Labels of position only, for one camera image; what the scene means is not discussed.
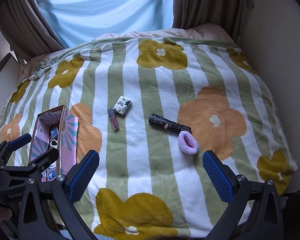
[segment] cardboard box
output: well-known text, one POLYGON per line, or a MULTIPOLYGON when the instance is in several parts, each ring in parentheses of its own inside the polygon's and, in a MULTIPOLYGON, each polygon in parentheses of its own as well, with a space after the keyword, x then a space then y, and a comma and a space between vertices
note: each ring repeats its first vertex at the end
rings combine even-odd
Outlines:
POLYGON ((59 158, 42 172, 42 181, 54 180, 59 174, 66 175, 76 164, 78 119, 65 105, 38 114, 30 144, 29 162, 51 148, 53 138, 50 131, 58 128, 56 148, 59 150, 59 158))

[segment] striped blanket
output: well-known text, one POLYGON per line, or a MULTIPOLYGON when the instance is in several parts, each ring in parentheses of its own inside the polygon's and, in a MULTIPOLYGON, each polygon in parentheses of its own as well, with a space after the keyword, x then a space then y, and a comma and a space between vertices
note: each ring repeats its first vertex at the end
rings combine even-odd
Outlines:
MULTIPOLYGON (((114 239, 205 237, 227 207, 202 167, 206 150, 235 174, 273 179, 279 194, 297 170, 273 98, 234 44, 113 38, 65 49, 19 84, 0 142, 32 133, 37 114, 58 105, 79 117, 77 161, 90 149, 100 154, 75 207, 94 233, 114 239), (107 109, 120 96, 132 104, 114 131, 107 109), (152 113, 190 126, 199 153, 184 154, 176 134, 150 126, 152 113)), ((9 165, 27 165, 28 152, 9 165)))

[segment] lipstick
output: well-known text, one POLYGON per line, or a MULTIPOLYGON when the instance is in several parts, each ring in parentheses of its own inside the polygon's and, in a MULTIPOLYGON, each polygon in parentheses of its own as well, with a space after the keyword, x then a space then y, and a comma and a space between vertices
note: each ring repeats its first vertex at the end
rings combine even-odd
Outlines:
POLYGON ((117 118, 115 117, 115 114, 114 114, 114 111, 112 108, 108 109, 108 114, 110 117, 110 122, 111 122, 112 128, 114 130, 118 130, 119 124, 118 124, 117 118))

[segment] metal screw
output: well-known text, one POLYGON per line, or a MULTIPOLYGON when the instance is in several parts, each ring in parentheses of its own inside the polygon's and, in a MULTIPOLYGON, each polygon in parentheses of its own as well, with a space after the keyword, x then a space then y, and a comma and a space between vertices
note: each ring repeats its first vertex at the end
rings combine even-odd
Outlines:
POLYGON ((267 179, 267 183, 269 184, 269 185, 273 185, 273 180, 272 179, 267 179))
POLYGON ((63 181, 65 178, 66 178, 65 175, 60 174, 60 175, 57 176, 57 181, 63 181))
POLYGON ((239 175, 237 175, 237 179, 238 179, 238 181, 244 181, 246 179, 246 177, 239 174, 239 175))
POLYGON ((34 178, 30 178, 30 179, 28 179, 28 184, 34 184, 34 178))

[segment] lip gloss cap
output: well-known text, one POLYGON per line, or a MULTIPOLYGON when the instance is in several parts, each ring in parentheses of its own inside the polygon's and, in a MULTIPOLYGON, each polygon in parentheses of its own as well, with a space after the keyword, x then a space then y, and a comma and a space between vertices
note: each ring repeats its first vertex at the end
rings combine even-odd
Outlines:
POLYGON ((108 114, 109 114, 109 117, 110 117, 110 118, 115 117, 114 111, 113 111, 112 108, 108 109, 108 114))

